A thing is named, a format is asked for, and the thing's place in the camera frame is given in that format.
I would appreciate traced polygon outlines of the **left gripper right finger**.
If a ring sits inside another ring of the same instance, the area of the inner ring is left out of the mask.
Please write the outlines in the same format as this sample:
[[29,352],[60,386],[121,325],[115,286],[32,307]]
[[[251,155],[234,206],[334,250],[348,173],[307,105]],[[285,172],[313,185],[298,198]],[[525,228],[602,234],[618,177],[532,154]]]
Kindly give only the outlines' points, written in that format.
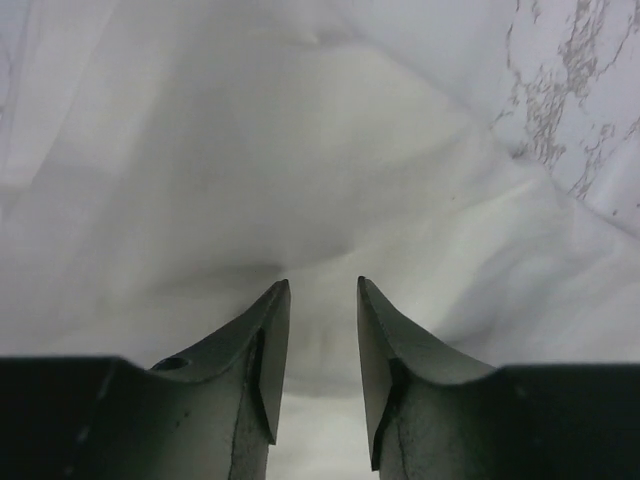
[[371,467],[383,479],[635,479],[633,363],[492,367],[407,318],[369,279],[357,328]]

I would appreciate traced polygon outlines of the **white robot print t shirt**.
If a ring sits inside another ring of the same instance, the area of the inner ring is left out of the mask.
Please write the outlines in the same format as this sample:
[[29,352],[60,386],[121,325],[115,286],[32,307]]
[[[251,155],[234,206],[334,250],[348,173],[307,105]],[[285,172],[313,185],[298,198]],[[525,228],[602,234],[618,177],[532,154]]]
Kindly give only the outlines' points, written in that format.
[[261,479],[371,467],[357,283],[492,367],[639,368],[639,243],[460,101],[498,1],[5,1],[1,361],[149,369],[290,288]]

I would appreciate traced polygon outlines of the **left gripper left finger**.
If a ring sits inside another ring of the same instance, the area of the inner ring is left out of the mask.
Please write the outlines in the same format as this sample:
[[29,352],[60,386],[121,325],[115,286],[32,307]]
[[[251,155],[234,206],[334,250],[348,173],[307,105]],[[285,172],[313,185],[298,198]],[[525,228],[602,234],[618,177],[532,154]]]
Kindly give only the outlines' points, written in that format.
[[1,361],[5,479],[261,479],[279,424],[287,281],[149,369],[118,356]]

